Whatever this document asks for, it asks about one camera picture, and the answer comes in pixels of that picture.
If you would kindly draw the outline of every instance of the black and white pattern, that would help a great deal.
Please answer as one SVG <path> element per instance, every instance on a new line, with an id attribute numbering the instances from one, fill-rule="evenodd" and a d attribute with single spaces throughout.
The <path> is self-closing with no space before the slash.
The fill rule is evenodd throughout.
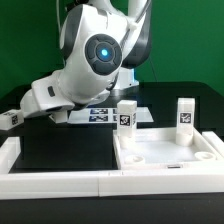
<path id="1" fill-rule="evenodd" d="M 117 115 L 114 115 L 114 116 L 113 116 L 113 121 L 114 121 L 114 122 L 117 122 Z"/>
<path id="2" fill-rule="evenodd" d="M 129 115 L 120 115 L 120 125 L 121 126 L 130 126 L 131 117 Z"/>
<path id="3" fill-rule="evenodd" d="M 12 116 L 12 115 L 14 115 L 15 113 L 12 113 L 12 112 L 6 112 L 6 113 L 4 113 L 3 115 L 5 115 L 5 116 Z"/>
<path id="4" fill-rule="evenodd" d="M 17 115 L 16 116 L 13 116 L 12 117 L 12 125 L 16 125 L 16 124 L 18 124 L 18 117 L 17 117 Z"/>
<path id="5" fill-rule="evenodd" d="M 90 114 L 108 114 L 108 109 L 91 109 Z"/>
<path id="6" fill-rule="evenodd" d="M 180 113 L 180 123 L 190 124 L 191 123 L 191 113 Z"/>
<path id="7" fill-rule="evenodd" d="M 136 123 L 136 113 L 133 114 L 133 125 Z"/>
<path id="8" fill-rule="evenodd" d="M 89 122 L 108 122 L 108 116 L 102 115 L 102 116 L 90 116 Z"/>

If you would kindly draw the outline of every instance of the white block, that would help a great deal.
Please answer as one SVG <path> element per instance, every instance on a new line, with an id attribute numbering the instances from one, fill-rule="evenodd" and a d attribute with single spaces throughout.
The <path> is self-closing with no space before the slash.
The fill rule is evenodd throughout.
<path id="1" fill-rule="evenodd" d="M 0 174 L 7 174 L 20 154 L 19 137 L 8 138 L 0 148 Z"/>
<path id="2" fill-rule="evenodd" d="M 9 110 L 0 114 L 0 130 L 7 131 L 22 123 L 24 118 L 21 110 Z"/>
<path id="3" fill-rule="evenodd" d="M 179 98 L 177 108 L 176 144 L 190 146 L 193 143 L 195 99 Z"/>
<path id="4" fill-rule="evenodd" d="M 117 132 L 121 138 L 134 137 L 137 127 L 136 110 L 136 101 L 122 100 L 117 104 Z"/>
<path id="5" fill-rule="evenodd" d="M 53 113 L 50 118 L 56 123 L 66 123 L 68 121 L 68 114 L 67 111 L 55 112 Z"/>

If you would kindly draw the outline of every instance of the white tray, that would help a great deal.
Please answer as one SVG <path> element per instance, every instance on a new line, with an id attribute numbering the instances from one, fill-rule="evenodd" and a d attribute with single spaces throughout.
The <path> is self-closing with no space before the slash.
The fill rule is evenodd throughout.
<path id="1" fill-rule="evenodd" d="M 175 143 L 176 128 L 137 129 L 135 140 L 120 144 L 114 131 L 114 149 L 121 170 L 190 168 L 224 165 L 224 158 L 194 129 L 190 147 Z"/>

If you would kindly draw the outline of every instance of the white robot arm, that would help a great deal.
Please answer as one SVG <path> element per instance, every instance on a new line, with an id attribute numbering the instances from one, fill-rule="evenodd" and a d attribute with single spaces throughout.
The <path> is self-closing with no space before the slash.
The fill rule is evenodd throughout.
<path id="1" fill-rule="evenodd" d="M 66 65 L 32 83 L 20 103 L 25 118 L 104 101 L 121 67 L 135 68 L 149 55 L 151 0 L 129 0 L 128 16 L 109 0 L 78 2 L 85 4 L 69 11 L 61 30 Z"/>

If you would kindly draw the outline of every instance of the green backdrop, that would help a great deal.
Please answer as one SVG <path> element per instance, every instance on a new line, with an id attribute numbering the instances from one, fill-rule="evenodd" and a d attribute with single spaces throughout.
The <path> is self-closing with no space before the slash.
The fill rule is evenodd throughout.
<path id="1" fill-rule="evenodd" d="M 62 20 L 64 5 L 61 0 Z M 127 11 L 127 0 L 111 0 Z M 0 98 L 62 68 L 55 0 L 0 1 Z M 224 1 L 154 0 L 151 60 L 158 81 L 199 81 L 224 95 Z M 136 78 L 154 82 L 149 61 Z"/>

